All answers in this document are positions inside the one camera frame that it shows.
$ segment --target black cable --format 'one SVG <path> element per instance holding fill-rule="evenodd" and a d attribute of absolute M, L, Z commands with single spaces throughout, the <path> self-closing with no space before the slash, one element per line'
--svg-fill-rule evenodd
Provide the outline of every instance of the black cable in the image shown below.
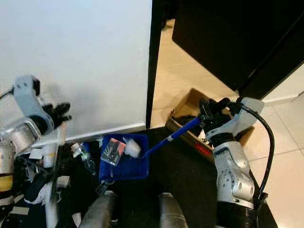
<path fill-rule="evenodd" d="M 2 98 L 4 98 L 5 96 L 9 95 L 9 94 L 13 94 L 14 93 L 14 88 L 12 88 L 11 90 L 9 91 L 6 91 L 5 93 L 3 93 L 1 96 L 0 96 L 0 100 Z"/>
<path fill-rule="evenodd" d="M 267 166 L 266 166 L 265 174 L 264 174 L 264 177 L 263 177 L 263 181 L 261 183 L 260 190 L 259 190 L 259 193 L 258 193 L 258 199 L 260 200 L 261 195 L 263 193 L 263 190 L 264 190 L 264 188 L 266 186 L 266 183 L 267 183 L 267 180 L 268 180 L 268 176 L 269 176 L 270 168 L 271 168 L 271 164 L 272 164 L 272 159 L 273 159 L 274 153 L 275 153 L 274 134 L 272 133 L 272 130 L 271 130 L 270 126 L 267 124 L 267 122 L 256 111 L 253 111 L 251 108 L 246 107 L 242 103 L 231 102 L 228 105 L 228 107 L 229 106 L 238 106 L 239 108 L 241 108 L 241 109 L 245 110 L 246 112 L 252 114 L 266 128 L 266 130 L 268 132 L 268 135 L 269 135 L 269 140 L 270 140 L 269 156 L 268 156 L 268 161 L 267 161 Z"/>

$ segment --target blue plastic tray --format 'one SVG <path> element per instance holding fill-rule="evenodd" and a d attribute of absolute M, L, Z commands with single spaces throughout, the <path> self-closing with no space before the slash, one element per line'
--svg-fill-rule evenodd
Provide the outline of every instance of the blue plastic tray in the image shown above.
<path fill-rule="evenodd" d="M 109 134 L 103 139 L 101 154 L 111 138 L 124 142 L 123 137 L 132 138 L 138 143 L 142 151 L 139 158 L 132 158 L 123 153 L 117 166 L 100 160 L 99 181 L 119 181 L 131 179 L 144 179 L 149 175 L 150 157 L 140 158 L 149 150 L 148 137 L 143 134 Z"/>

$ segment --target blue stick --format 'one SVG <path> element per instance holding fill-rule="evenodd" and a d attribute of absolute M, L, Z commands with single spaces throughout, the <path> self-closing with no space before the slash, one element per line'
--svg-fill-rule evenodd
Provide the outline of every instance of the blue stick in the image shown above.
<path fill-rule="evenodd" d="M 159 144 L 156 144 L 155 146 L 153 146 L 150 150 L 148 150 L 144 154 L 144 156 L 142 158 L 149 156 L 150 154 L 152 154 L 153 152 L 155 152 L 157 149 L 159 149 L 162 146 L 166 145 L 167 143 L 173 141 L 174 139 L 180 137 L 182 134 L 186 133 L 188 130 L 196 127 L 199 124 L 200 124 L 200 120 L 196 117 L 195 119 L 191 120 L 186 125 L 182 126 L 176 132 L 174 132 L 173 134 L 171 134 L 170 136 L 168 136 L 167 138 L 165 138 L 164 140 L 162 140 Z"/>

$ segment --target white wall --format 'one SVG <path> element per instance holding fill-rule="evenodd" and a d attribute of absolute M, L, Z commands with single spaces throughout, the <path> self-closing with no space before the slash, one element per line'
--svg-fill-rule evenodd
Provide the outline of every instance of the white wall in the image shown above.
<path fill-rule="evenodd" d="M 0 89 L 33 74 L 71 102 L 68 137 L 143 126 L 152 0 L 1 0 Z M 22 116 L 1 101 L 1 126 Z"/>
<path fill-rule="evenodd" d="M 304 91 L 304 64 L 268 94 L 264 102 L 292 100 Z"/>

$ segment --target beige floor tile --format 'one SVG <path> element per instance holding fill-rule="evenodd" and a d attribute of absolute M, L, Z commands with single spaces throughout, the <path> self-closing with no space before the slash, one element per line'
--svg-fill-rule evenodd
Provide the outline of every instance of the beige floor tile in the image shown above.
<path fill-rule="evenodd" d="M 174 107 L 192 87 L 217 100 L 235 96 L 235 92 L 172 41 L 173 26 L 174 20 L 168 21 L 161 33 L 153 109 Z"/>
<path fill-rule="evenodd" d="M 274 133 L 275 153 L 299 149 L 273 107 L 265 107 L 261 116 L 267 121 Z M 254 124 L 254 127 L 254 132 L 244 147 L 249 160 L 267 157 L 269 153 L 269 137 L 266 129 L 258 121 Z"/>
<path fill-rule="evenodd" d="M 287 104 L 274 106 L 300 148 L 304 148 L 304 95 Z"/>
<path fill-rule="evenodd" d="M 267 158 L 251 161 L 251 170 L 260 184 Z M 274 156 L 265 192 L 267 203 L 279 228 L 304 226 L 304 156 L 299 150 Z"/>
<path fill-rule="evenodd" d="M 166 124 L 167 116 L 170 114 L 172 110 L 173 107 L 152 110 L 150 128 L 163 127 Z"/>

